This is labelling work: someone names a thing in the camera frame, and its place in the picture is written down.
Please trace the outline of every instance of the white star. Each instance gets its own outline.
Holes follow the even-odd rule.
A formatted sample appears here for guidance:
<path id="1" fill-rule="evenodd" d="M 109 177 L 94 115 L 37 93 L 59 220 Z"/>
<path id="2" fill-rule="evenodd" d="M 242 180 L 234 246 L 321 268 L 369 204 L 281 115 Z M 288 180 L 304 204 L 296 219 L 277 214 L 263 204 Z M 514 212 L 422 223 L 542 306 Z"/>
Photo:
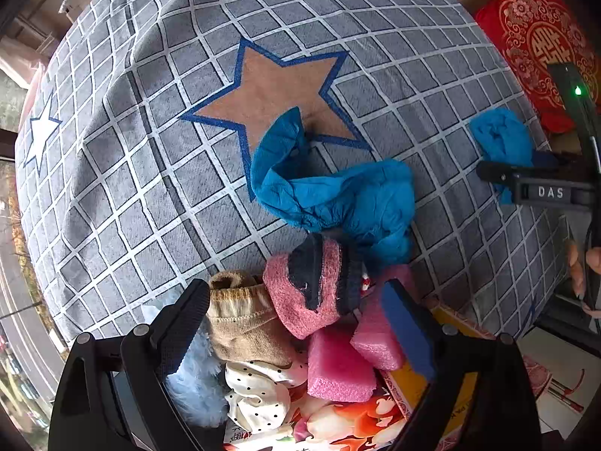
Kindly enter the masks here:
<path id="1" fill-rule="evenodd" d="M 48 98 L 41 115 L 38 118 L 30 119 L 29 122 L 31 123 L 31 134 L 33 135 L 33 141 L 29 146 L 25 163 L 28 163 L 35 158 L 35 163 L 37 164 L 39 173 L 41 168 L 41 157 L 44 154 L 48 137 L 50 137 L 50 135 L 56 130 L 62 121 L 50 117 L 50 98 Z"/>

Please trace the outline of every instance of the brown star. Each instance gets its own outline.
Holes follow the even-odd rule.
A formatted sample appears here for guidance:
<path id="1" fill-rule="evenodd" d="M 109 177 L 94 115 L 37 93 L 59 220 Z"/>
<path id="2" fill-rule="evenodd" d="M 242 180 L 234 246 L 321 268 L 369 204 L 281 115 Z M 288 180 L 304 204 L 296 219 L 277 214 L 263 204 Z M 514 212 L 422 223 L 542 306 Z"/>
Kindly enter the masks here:
<path id="1" fill-rule="evenodd" d="M 319 95 L 337 60 L 333 56 L 282 67 L 248 47 L 240 86 L 194 114 L 243 124 L 251 152 L 276 119 L 293 107 L 300 108 L 306 132 L 354 139 L 347 125 Z"/>

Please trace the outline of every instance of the gold floral pattern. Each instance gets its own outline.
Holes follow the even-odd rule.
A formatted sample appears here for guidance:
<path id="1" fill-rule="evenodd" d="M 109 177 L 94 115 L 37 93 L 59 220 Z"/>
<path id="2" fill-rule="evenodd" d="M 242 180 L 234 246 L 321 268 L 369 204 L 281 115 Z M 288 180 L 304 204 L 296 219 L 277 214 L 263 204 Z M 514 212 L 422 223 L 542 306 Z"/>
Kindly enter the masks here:
<path id="1" fill-rule="evenodd" d="M 563 107 L 547 71 L 555 62 L 574 62 L 597 101 L 599 66 L 585 36 L 561 5 L 547 0 L 505 0 L 499 9 L 505 57 L 522 87 L 551 106 Z"/>

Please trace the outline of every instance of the pink sponge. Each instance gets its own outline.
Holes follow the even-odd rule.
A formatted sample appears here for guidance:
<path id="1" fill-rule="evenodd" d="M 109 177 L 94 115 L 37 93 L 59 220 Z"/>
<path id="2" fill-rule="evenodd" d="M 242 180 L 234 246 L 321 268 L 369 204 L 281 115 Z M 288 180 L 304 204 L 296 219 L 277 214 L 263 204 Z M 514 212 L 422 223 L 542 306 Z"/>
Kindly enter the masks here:
<path id="1" fill-rule="evenodd" d="M 373 366 L 388 371 L 398 370 L 406 359 L 382 309 L 382 286 L 392 278 L 403 283 L 405 289 L 417 301 L 418 294 L 409 266 L 396 265 L 387 268 L 375 280 L 374 293 L 364 301 L 361 320 L 350 340 L 351 345 Z"/>
<path id="2" fill-rule="evenodd" d="M 376 388 L 373 366 L 350 345 L 350 328 L 328 326 L 309 344 L 307 393 L 334 402 L 366 402 Z"/>

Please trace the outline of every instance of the tan sock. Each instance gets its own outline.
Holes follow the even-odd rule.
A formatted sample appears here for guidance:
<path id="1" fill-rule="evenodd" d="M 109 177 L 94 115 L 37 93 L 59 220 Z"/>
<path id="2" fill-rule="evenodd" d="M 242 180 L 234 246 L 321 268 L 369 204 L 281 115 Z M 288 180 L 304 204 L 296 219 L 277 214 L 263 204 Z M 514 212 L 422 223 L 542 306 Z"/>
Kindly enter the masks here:
<path id="1" fill-rule="evenodd" d="M 221 271 L 209 281 L 209 335 L 224 361 L 264 361 L 287 366 L 294 349 L 265 285 L 242 271 Z"/>

